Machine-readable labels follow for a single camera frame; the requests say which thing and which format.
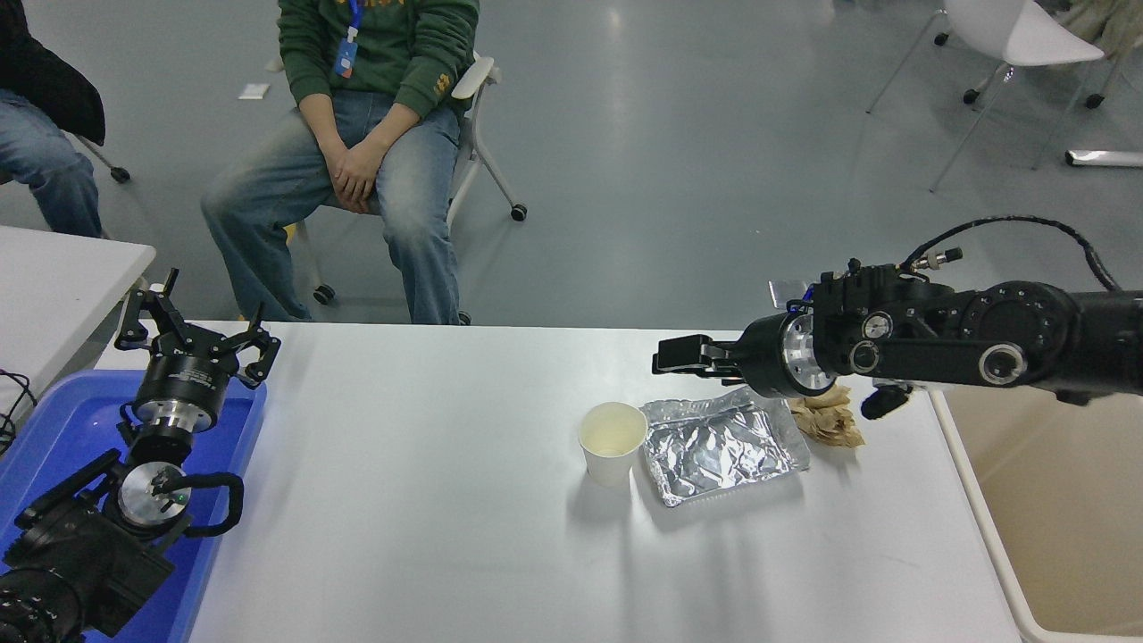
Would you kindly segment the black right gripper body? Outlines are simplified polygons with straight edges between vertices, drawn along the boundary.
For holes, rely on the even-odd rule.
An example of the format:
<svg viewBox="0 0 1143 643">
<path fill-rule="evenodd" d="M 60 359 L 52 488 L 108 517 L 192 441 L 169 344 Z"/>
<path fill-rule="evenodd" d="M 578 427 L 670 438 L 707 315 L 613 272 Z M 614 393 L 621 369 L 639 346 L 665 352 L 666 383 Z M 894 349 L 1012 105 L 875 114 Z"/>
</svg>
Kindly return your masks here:
<svg viewBox="0 0 1143 643">
<path fill-rule="evenodd" d="M 782 346 L 788 316 L 756 319 L 738 339 L 740 378 L 761 397 L 792 397 Z"/>
</svg>

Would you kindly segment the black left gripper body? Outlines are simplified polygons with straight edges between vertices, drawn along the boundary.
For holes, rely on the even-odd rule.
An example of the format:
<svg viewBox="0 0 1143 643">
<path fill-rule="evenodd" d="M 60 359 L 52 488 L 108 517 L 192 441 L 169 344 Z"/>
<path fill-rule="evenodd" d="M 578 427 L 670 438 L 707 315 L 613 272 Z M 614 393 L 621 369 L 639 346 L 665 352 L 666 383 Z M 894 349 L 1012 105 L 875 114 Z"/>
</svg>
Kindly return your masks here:
<svg viewBox="0 0 1143 643">
<path fill-rule="evenodd" d="M 218 412 L 226 397 L 229 379 L 239 370 L 234 355 L 151 355 L 139 383 L 131 411 L 142 411 L 158 400 L 182 400 L 205 412 Z"/>
</svg>

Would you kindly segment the seated person's right hand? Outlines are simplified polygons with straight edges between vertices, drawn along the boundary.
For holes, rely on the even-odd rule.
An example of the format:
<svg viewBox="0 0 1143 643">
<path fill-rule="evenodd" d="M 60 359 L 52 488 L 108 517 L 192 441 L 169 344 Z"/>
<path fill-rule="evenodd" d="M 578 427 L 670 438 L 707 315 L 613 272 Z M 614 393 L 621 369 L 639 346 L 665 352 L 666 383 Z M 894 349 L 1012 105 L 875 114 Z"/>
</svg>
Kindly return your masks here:
<svg viewBox="0 0 1143 643">
<path fill-rule="evenodd" d="M 321 148 L 321 154 L 325 159 L 328 176 L 330 176 L 331 185 L 331 199 L 342 209 L 346 209 L 349 212 L 359 212 L 360 206 L 355 201 L 355 196 L 346 193 L 346 188 L 343 187 L 343 183 L 339 182 L 339 171 L 342 171 L 342 164 L 347 155 L 347 148 L 343 144 L 328 144 Z"/>
</svg>

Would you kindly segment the seated person's left hand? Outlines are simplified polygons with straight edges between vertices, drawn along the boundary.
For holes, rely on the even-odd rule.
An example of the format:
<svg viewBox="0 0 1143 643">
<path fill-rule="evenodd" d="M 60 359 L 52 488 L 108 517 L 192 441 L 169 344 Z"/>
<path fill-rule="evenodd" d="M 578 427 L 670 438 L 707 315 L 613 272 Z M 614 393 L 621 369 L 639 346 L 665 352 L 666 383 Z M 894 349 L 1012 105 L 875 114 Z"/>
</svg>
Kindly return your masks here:
<svg viewBox="0 0 1143 643">
<path fill-rule="evenodd" d="M 359 214 L 368 211 L 368 200 L 375 188 L 379 166 L 387 155 L 387 146 L 363 140 L 347 148 L 346 159 L 339 171 L 339 182 L 347 194 L 355 196 L 360 206 Z"/>
</svg>

